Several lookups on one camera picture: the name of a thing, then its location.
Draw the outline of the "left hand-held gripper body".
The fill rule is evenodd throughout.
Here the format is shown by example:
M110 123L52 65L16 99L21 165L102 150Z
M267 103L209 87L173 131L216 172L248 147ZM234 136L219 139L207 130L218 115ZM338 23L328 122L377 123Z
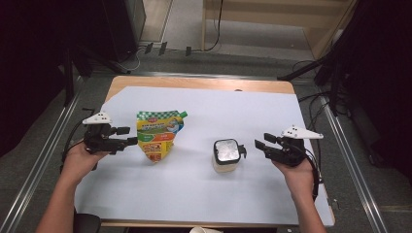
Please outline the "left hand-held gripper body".
M117 128L112 127L111 123L111 118L105 112L97 113L82 121L86 127L84 142L86 150L90 154L99 151L108 151L110 154L117 153L117 141L110 139L117 132Z

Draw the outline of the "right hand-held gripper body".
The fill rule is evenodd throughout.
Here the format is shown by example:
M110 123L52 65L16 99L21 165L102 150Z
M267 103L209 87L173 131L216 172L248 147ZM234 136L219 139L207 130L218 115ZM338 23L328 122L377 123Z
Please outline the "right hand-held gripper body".
M280 137L276 137L278 138L276 144L280 148L272 149L272 155L269 158L281 164L295 167L307 157L304 140L323 139L324 135L292 125L285 129Z

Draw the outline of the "yellow spouted sauce pouch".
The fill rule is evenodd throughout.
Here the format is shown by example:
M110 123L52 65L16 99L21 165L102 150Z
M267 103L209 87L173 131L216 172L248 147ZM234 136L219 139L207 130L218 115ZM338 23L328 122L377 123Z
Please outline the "yellow spouted sauce pouch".
M138 145L151 162L159 162L171 151L187 116L186 112L178 111L141 111L137 114Z

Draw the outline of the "person's right hand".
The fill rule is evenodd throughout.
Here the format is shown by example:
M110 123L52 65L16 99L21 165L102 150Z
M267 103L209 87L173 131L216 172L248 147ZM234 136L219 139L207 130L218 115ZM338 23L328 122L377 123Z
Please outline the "person's right hand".
M303 160L298 166L291 167L273 161L282 172L294 202L313 202L313 168L308 160Z

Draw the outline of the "person's left hand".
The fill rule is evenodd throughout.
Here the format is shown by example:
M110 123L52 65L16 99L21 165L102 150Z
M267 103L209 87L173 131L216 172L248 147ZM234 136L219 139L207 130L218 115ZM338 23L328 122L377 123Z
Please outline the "person's left hand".
M68 150L59 179L66 185L79 184L106 155L108 155L106 151L89 153L86 144L79 142Z

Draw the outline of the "black metal stand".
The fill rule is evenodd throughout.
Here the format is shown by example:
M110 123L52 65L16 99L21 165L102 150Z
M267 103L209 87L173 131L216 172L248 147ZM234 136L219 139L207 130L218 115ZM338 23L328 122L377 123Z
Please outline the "black metal stand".
M69 46L63 53L63 75L65 80L65 101L64 106L67 107L75 95L74 81L73 81L73 67L76 67L81 75L90 76L91 68L87 63L87 58L91 57L101 65L109 68L115 74L126 74L125 68L115 65L100 54L88 49L85 46Z
M317 71L314 78L315 85L324 86L325 84L329 83L330 90L328 95L328 105L333 115L337 117L339 86L341 84L341 81L345 77L345 73L343 71L342 63L338 60L333 51L330 51L317 60L311 61L309 64L297 69L296 71L292 71L290 74L287 74L283 77L277 77L277 80L290 82L309 71L315 70L316 68L319 68L319 70Z

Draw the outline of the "black chair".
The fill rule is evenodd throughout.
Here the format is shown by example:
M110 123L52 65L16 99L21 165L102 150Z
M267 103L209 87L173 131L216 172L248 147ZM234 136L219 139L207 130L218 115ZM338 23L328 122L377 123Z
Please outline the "black chair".
M91 214L75 214L74 233L99 233L101 219Z

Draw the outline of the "white paper cup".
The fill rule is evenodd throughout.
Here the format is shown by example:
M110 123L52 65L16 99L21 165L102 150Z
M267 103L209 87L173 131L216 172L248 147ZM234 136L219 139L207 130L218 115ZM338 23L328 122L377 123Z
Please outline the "white paper cup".
M195 226L189 231L189 233L223 233L223 232L217 229Z

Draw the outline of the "dark curtain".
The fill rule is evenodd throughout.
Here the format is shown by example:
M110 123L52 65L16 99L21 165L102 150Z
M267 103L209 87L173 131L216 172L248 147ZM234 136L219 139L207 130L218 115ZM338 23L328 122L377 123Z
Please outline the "dark curtain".
M412 180L412 0L359 0L339 45L372 163Z
M63 53L81 45L87 0L0 0L0 157L65 90Z

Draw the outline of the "black cabinet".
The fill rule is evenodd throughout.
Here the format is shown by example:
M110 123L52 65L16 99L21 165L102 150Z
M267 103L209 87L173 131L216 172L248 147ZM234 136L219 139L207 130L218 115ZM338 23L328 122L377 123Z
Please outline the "black cabinet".
M143 0L104 0L103 3L112 44L110 58L124 60L137 51L142 37L147 17Z

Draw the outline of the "metal floor rail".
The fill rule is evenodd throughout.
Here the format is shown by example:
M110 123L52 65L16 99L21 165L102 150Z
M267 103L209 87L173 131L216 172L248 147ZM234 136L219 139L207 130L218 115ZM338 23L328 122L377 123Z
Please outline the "metal floor rail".
M321 102L325 106L325 113L331 130L334 134L338 147L349 171L358 197L360 198L361 206L366 214L373 233L389 233L385 221L382 218L379 207L366 183L361 168L356 161L356 157L348 142L345 132L337 116L332 113L328 106L327 97L322 97Z
M17 147L0 158L0 233L16 233L17 226L54 154L85 81L74 79L74 97L62 106L63 95L47 107Z
M220 79L220 80L252 80L252 81L280 81L276 77L239 76L239 75L216 75L216 74L189 74L189 73L165 73L165 72L140 72L132 74L97 74L101 77L166 77L166 78L194 78L194 79Z

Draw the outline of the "light wooden shelf frame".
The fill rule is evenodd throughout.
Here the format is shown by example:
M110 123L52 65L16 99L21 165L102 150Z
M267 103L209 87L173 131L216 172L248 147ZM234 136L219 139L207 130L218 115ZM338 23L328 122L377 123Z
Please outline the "light wooden shelf frame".
M338 30L350 21L359 0L203 0L201 49L207 19L223 10L222 20L302 27L315 58L326 54Z

